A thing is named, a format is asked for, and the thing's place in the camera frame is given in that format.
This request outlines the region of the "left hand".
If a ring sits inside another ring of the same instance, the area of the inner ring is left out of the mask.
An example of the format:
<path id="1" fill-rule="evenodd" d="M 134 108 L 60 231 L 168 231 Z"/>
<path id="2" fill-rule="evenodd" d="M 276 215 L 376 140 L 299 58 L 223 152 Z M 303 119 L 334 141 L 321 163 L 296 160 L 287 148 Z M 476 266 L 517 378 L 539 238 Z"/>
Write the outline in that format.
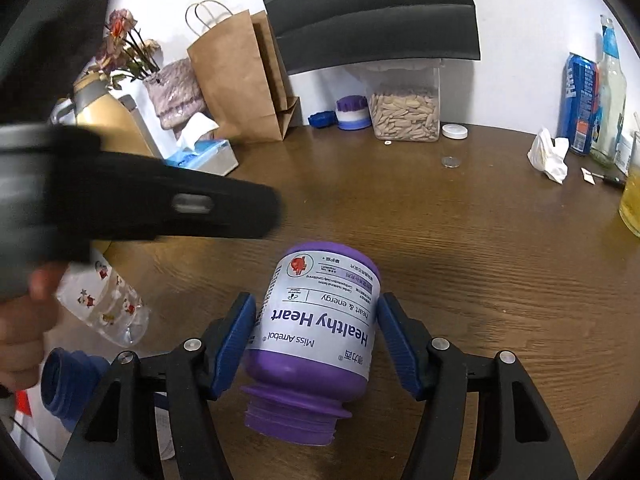
<path id="1" fill-rule="evenodd" d="M 55 297 L 67 264 L 50 262 L 30 277 L 28 293 L 2 301 L 0 376 L 9 392 L 32 388 L 44 358 L 44 335 L 58 324 L 61 306 Z"/>

